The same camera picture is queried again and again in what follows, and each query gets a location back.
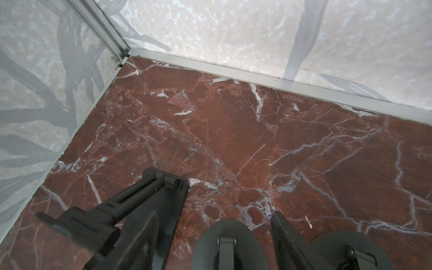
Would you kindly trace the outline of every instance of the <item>black plastic part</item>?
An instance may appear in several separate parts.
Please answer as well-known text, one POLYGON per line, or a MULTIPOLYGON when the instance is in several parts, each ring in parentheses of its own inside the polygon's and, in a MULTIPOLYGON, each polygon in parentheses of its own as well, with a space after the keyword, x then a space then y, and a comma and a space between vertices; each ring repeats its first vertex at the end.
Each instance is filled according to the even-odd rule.
POLYGON ((156 211, 149 213, 145 219, 144 226, 136 226, 102 260, 93 256, 84 270, 151 269, 159 230, 156 211))
POLYGON ((272 214, 271 235, 279 270, 336 269, 306 242, 279 211, 272 214))
POLYGON ((219 238, 219 270, 234 270, 234 237, 219 238))
POLYGON ((311 246, 338 270, 395 269, 387 253, 360 232, 326 232, 315 238, 311 246))
POLYGON ((180 218, 181 210, 186 200, 187 192, 189 191, 189 181, 186 178, 155 168, 146 169, 143 172, 143 178, 146 178, 153 172, 162 172, 165 179, 168 179, 168 183, 165 182, 165 186, 174 189, 163 188, 159 190, 130 213, 124 221, 119 240, 129 234, 129 231, 131 231, 130 228, 142 224, 144 220, 143 217, 148 212, 155 210, 159 219, 159 233, 152 265, 153 270, 161 270, 165 266, 169 248, 174 238, 175 229, 177 228, 178 219, 180 218), (170 178, 175 179, 175 184, 171 184, 172 181, 170 178))
POLYGON ((187 179, 148 168, 141 181, 88 212, 71 207, 58 219, 42 212, 36 216, 95 253, 84 269, 142 270, 150 269, 151 264, 153 270, 159 270, 168 256, 188 190, 187 179), (124 217, 120 232, 114 225, 124 217))
POLYGON ((197 240, 192 252, 192 270, 218 270, 220 237, 235 239, 235 270, 268 270, 267 257, 254 234, 235 219, 211 225, 197 240))

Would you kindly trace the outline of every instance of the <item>marble floor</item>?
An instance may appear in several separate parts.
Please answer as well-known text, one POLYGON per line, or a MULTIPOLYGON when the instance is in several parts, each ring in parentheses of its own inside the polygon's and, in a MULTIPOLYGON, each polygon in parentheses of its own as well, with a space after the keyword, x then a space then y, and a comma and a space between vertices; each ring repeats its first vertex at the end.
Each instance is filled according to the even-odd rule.
POLYGON ((432 127, 131 57, 0 246, 1 269, 82 269, 91 254, 42 225, 138 181, 190 179, 166 269, 190 269, 215 221, 247 224, 277 269, 269 218, 308 241, 357 230, 398 270, 432 262, 432 127))

